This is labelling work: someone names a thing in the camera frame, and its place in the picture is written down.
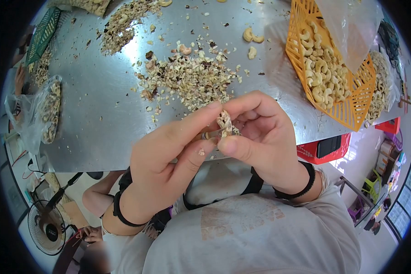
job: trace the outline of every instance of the bag of cashews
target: bag of cashews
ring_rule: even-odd
[[[355,73],[369,53],[380,21],[377,0],[316,0],[327,29],[344,63]]]
[[[73,6],[85,9],[98,16],[103,16],[110,1],[111,0],[51,0],[49,7],[61,5]]]

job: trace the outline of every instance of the hand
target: hand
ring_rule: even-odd
[[[214,102],[155,129],[132,147],[133,183],[120,200],[122,215],[134,224],[143,224],[171,206],[187,189],[216,140],[191,140],[215,121],[222,105]],[[177,163],[170,163],[177,158]]]
[[[278,102],[258,90],[224,104],[242,136],[223,138],[218,149],[239,159],[277,190],[296,194],[309,176],[298,162],[294,126]]]
[[[21,95],[21,90],[23,89],[24,81],[25,81],[26,71],[22,67],[21,63],[16,69],[15,74],[15,95]]]

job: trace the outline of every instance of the electric fan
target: electric fan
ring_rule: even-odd
[[[38,249],[54,256],[58,255],[65,245],[66,227],[56,206],[50,211],[46,210],[48,203],[46,200],[38,200],[31,206],[27,225]]]

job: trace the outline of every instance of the black elastic cuff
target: black elastic cuff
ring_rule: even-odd
[[[306,194],[309,191],[309,189],[312,188],[312,186],[314,184],[314,181],[315,181],[315,168],[311,163],[306,163],[306,162],[302,162],[302,161],[299,161],[299,162],[301,162],[301,164],[304,165],[304,167],[306,167],[306,169],[308,170],[308,173],[309,173],[309,182],[308,182],[308,184],[306,185],[306,187],[303,190],[301,190],[297,194],[286,194],[286,193],[278,191],[277,189],[274,189],[274,187],[273,187],[277,198],[286,199],[286,200],[295,199],[297,197],[300,197],[300,196]]]
[[[123,217],[122,213],[121,213],[121,208],[120,208],[120,201],[121,201],[121,195],[122,195],[123,191],[119,191],[115,196],[114,196],[114,210],[113,210],[113,216],[116,216],[119,218],[119,220],[126,224],[127,226],[130,227],[141,227],[144,226],[145,224],[147,224],[148,222],[144,223],[144,224],[133,224],[132,222],[129,222],[127,219],[125,219],[125,217]]]

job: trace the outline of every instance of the window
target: window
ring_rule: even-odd
[[[411,166],[409,167],[405,183],[388,212],[386,220],[399,240],[405,236],[411,221]]]

